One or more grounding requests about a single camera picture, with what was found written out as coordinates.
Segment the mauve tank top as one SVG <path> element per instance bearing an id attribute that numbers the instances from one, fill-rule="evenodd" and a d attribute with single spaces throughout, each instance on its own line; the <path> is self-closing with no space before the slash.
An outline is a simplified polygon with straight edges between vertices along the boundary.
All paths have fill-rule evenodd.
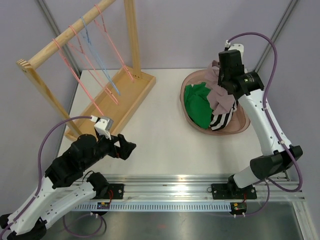
<path id="1" fill-rule="evenodd" d="M 218 61 L 213 60 L 205 71 L 205 87 L 210 89 L 207 95 L 210 108 L 213 110 L 213 115 L 223 115 L 229 113 L 235 104 L 233 95 L 228 94 L 227 90 L 218 85 L 220 73 L 220 65 Z"/>

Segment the green tank top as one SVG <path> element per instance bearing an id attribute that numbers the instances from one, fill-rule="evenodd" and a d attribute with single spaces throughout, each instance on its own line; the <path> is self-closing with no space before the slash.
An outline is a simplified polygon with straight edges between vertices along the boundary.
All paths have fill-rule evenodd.
<path id="1" fill-rule="evenodd" d="M 211 123 L 212 108 L 207 99 L 211 89 L 205 82 L 189 84 L 184 89 L 183 102 L 190 119 L 200 128 L 207 129 Z"/>

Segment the black white striped tank top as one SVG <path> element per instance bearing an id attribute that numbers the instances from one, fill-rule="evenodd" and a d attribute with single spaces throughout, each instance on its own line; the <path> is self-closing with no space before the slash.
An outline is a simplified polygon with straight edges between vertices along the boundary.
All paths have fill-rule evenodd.
<path id="1" fill-rule="evenodd" d="M 213 132 L 224 129 L 231 121 L 233 114 L 237 111 L 237 108 L 238 108 L 238 101 L 236 101 L 233 104 L 231 110 L 228 113 L 214 115 L 214 112 L 212 112 L 209 128 Z"/>

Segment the light blue wire hanger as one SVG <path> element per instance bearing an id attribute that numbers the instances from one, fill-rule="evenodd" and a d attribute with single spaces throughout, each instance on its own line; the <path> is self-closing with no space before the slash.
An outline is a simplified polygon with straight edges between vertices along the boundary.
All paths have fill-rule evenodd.
<path id="1" fill-rule="evenodd" d="M 100 67 L 100 69 L 102 70 L 102 72 L 104 73 L 105 77 L 108 79 L 109 83 L 112 85 L 112 87 L 115 89 L 115 91 L 118 93 L 118 95 L 120 96 L 121 93 L 120 91 L 118 90 L 118 88 L 116 87 L 116 84 L 113 82 L 107 68 L 106 68 L 106 65 L 104 63 L 104 61 L 102 60 L 102 58 L 100 57 L 98 51 L 96 50 L 96 48 L 94 47 L 91 39 L 90 39 L 90 36 L 89 36 L 89 31 L 88 31 L 88 28 L 87 28 L 87 25 L 85 23 L 85 20 L 84 20 L 84 17 L 81 16 L 80 17 L 83 25 L 84 25 L 84 30 L 85 30 L 85 34 L 84 33 L 80 33 L 81 36 L 86 40 L 86 44 L 89 48 L 89 51 L 90 53 L 92 54 L 92 56 L 94 57 L 94 60 L 97 62 L 98 66 Z"/>

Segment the pink wire hanger front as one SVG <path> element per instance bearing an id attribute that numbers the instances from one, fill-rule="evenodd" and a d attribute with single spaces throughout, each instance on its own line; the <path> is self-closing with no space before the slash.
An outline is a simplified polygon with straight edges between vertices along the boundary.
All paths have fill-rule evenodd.
<path id="1" fill-rule="evenodd" d="M 58 47 L 58 54 L 60 55 L 61 59 L 64 61 L 64 64 L 67 66 L 67 68 L 69 69 L 69 71 L 71 72 L 71 74 L 73 75 L 73 77 L 75 78 L 75 80 L 78 82 L 78 84 L 81 86 L 81 88 L 83 89 L 83 91 L 85 92 L 85 94 L 88 96 L 88 98 L 90 99 L 91 103 L 94 105 L 94 107 L 98 110 L 98 112 L 103 115 L 103 112 L 101 111 L 101 109 L 98 107 L 98 105 L 96 104 L 96 102 L 94 101 L 93 97 L 91 96 L 91 94 L 89 93 L 89 91 L 87 90 L 87 88 L 85 87 L 85 85 L 82 83 L 82 81 L 80 80 L 80 78 L 78 77 L 78 75 L 76 74 L 75 70 L 72 68 L 71 64 L 69 63 L 68 59 L 66 58 L 66 56 L 63 53 L 62 47 L 58 44 L 58 42 L 53 38 L 52 41 L 54 42 L 54 44 Z"/>

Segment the pink wire hanger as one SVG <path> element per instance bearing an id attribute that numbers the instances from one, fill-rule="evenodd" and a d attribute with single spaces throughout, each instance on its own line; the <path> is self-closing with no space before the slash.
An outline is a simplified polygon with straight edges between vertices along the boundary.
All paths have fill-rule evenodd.
<path id="1" fill-rule="evenodd" d="M 108 45 L 112 48 L 114 55 L 117 57 L 118 62 L 121 64 L 123 70 L 125 71 L 125 73 L 129 76 L 129 79 L 134 83 L 134 78 L 132 76 L 132 74 L 130 73 L 128 67 L 126 66 L 123 58 L 121 57 L 116 45 L 114 44 L 111 36 L 109 35 L 108 31 L 107 31 L 107 27 L 105 24 L 105 20 L 104 17 L 102 15 L 102 11 L 100 10 L 100 8 L 98 7 L 97 4 L 94 5 L 94 7 L 97 9 L 99 16 L 101 17 L 101 21 L 102 24 L 99 24 L 99 22 L 97 20 L 93 20 L 95 25 L 97 26 L 97 28 L 99 29 L 99 31 L 101 32 L 103 38 L 107 41 Z"/>
<path id="2" fill-rule="evenodd" d="M 101 87 L 101 89 L 110 97 L 110 99 L 116 105 L 118 105 L 119 102 L 118 102 L 117 98 L 109 90 L 109 88 L 107 87 L 107 84 L 105 83 L 105 81 L 103 80 L 101 75 L 97 72 L 97 70 L 94 68 L 92 62 L 89 60 L 87 54 L 85 53 L 85 51 L 84 51 L 84 49 L 82 47 L 81 40 L 80 40 L 76 30 L 71 25 L 69 25 L 69 28 L 75 34 L 75 36 L 77 38 L 77 41 L 78 41 L 78 45 L 79 45 L 79 47 L 76 47 L 76 46 L 74 46 L 73 44 L 71 44 L 69 42 L 67 43 L 67 45 L 70 47 L 72 53 L 75 54 L 75 56 L 80 60 L 80 62 L 83 64 L 83 66 L 87 68 L 88 72 L 94 78 L 94 80 L 97 82 L 97 84 Z"/>
<path id="3" fill-rule="evenodd" d="M 71 64 L 69 63 L 68 59 L 66 58 L 66 56 L 63 53 L 62 47 L 58 44 L 58 42 L 53 38 L 52 41 L 54 42 L 54 44 L 58 47 L 58 54 L 60 55 L 61 59 L 64 61 L 64 64 L 67 66 L 67 68 L 69 69 L 69 71 L 71 72 L 71 74 L 73 75 L 73 77 L 75 78 L 75 80 L 78 82 L 78 84 L 81 86 L 81 88 L 83 89 L 83 91 L 85 92 L 85 94 L 88 96 L 88 98 L 90 99 L 91 103 L 94 105 L 94 107 L 98 110 L 98 112 L 103 115 L 103 112 L 101 111 L 101 109 L 98 107 L 98 105 L 96 104 L 96 102 L 94 101 L 93 97 L 91 96 L 91 94 L 89 93 L 89 91 L 87 90 L 87 88 L 85 87 L 85 85 L 82 83 L 82 81 L 80 80 L 80 78 L 78 77 L 78 75 L 76 74 L 75 70 L 72 68 Z"/>

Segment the pink wire hanger back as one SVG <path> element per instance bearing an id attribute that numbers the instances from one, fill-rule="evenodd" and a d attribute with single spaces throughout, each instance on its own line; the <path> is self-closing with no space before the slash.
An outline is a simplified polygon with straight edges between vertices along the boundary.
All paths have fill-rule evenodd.
<path id="1" fill-rule="evenodd" d="M 118 62 L 121 64 L 123 70 L 125 71 L 125 73 L 129 76 L 129 79 L 134 83 L 134 78 L 132 76 L 132 74 L 130 73 L 128 67 L 126 66 L 123 58 L 121 57 L 116 45 L 114 44 L 111 36 L 109 35 L 108 31 L 107 31 L 107 27 L 105 24 L 105 20 L 104 17 L 102 15 L 102 11 L 100 10 L 100 8 L 98 7 L 97 4 L 94 5 L 94 7 L 97 9 L 99 16 L 101 17 L 101 21 L 102 24 L 99 24 L 99 22 L 97 20 L 93 20 L 95 25 L 97 26 L 97 28 L 99 29 L 99 31 L 101 32 L 103 38 L 107 41 L 108 45 L 112 48 L 114 55 L 117 57 Z"/>

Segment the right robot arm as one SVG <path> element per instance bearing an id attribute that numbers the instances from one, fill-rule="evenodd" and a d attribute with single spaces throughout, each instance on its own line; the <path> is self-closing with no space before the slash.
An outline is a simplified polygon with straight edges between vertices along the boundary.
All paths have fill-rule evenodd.
<path id="1" fill-rule="evenodd" d="M 295 165 L 303 150 L 299 145 L 292 145 L 283 133 L 264 96 L 266 90 L 261 78 L 254 71 L 245 71 L 241 51 L 230 48 L 218 57 L 218 85 L 233 95 L 248 115 L 262 152 L 250 160 L 248 167 L 228 178 L 228 195 L 239 198 L 249 186 Z"/>

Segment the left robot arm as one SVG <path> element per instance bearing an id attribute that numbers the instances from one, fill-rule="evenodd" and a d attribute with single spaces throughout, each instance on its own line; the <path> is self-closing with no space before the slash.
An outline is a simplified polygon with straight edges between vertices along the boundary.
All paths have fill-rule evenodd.
<path id="1" fill-rule="evenodd" d="M 103 199 L 111 196 L 110 184 L 100 172 L 93 172 L 71 193 L 54 202 L 84 172 L 105 156 L 126 160 L 136 148 L 122 134 L 96 139 L 83 134 L 45 171 L 41 186 L 15 212 L 0 217 L 0 226 L 9 240 L 40 240 L 47 230 L 74 207 L 89 199 Z"/>

